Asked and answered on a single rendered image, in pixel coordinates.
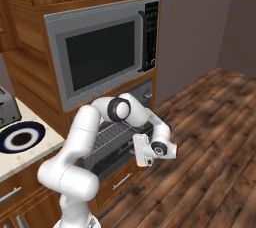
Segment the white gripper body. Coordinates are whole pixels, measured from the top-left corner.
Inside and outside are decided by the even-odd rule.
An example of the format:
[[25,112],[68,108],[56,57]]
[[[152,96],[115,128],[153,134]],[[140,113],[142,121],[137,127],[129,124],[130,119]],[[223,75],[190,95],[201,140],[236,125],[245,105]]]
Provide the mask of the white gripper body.
[[133,136],[133,145],[137,166],[152,166],[154,163],[154,158],[148,136],[146,134],[135,134]]

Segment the grey oven rack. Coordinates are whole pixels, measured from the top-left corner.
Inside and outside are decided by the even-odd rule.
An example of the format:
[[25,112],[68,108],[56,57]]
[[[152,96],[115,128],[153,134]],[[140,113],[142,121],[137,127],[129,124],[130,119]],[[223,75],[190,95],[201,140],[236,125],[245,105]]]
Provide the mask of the grey oven rack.
[[128,142],[135,133],[136,130],[128,123],[112,123],[98,133],[92,152],[112,152]]

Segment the dark oven door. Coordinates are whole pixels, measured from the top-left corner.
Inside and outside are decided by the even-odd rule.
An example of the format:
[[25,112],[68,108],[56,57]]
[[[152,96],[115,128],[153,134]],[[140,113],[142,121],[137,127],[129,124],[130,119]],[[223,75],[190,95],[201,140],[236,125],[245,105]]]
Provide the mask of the dark oven door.
[[78,164],[104,180],[128,160],[135,156],[133,135],[137,131],[131,129],[123,134],[106,139],[100,134],[89,155],[80,158]]

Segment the silver microwave oven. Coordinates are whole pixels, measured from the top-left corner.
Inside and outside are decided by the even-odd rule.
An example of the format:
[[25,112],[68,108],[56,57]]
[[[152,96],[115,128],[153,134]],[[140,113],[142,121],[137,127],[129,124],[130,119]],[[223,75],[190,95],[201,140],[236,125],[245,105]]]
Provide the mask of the silver microwave oven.
[[[156,66],[160,0],[126,0],[44,16],[64,110]],[[142,18],[147,16],[145,71]]]

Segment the blue and white plate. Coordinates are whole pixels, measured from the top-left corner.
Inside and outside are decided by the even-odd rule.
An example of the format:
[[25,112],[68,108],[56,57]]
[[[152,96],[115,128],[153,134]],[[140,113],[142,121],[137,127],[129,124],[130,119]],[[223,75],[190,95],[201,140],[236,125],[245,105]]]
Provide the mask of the blue and white plate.
[[19,122],[0,132],[0,152],[16,154],[27,151],[39,144],[44,136],[45,127],[38,122]]

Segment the wooden drawer front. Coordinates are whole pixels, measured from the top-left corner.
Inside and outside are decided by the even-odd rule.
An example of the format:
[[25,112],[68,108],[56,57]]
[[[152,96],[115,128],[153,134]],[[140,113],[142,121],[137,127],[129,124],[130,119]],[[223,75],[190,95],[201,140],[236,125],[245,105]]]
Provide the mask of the wooden drawer front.
[[135,159],[132,158],[117,171],[113,172],[109,177],[104,179],[96,196],[97,208],[103,208],[140,173],[141,169],[137,166]]
[[37,161],[0,182],[0,197],[11,192],[14,187],[22,187],[15,195],[0,203],[0,214],[3,214],[9,207],[17,204],[20,200],[28,197],[41,187],[41,184],[37,180],[37,172],[41,164],[41,161]]

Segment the silver toaster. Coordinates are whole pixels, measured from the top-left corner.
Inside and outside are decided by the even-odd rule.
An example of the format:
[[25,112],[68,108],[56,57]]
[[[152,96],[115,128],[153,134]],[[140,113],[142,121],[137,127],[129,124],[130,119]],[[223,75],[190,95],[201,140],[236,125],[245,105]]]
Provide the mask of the silver toaster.
[[0,85],[0,128],[6,127],[22,118],[15,98]]

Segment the wooden tall cabinet frame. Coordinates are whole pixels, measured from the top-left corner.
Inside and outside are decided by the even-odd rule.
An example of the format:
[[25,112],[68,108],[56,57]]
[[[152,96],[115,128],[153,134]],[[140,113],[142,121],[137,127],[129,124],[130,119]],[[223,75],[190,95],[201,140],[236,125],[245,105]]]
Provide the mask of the wooden tall cabinet frame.
[[123,0],[75,0],[37,4],[36,0],[7,0],[17,46],[3,53],[14,92],[59,135],[65,137],[76,110],[62,107],[44,16]]

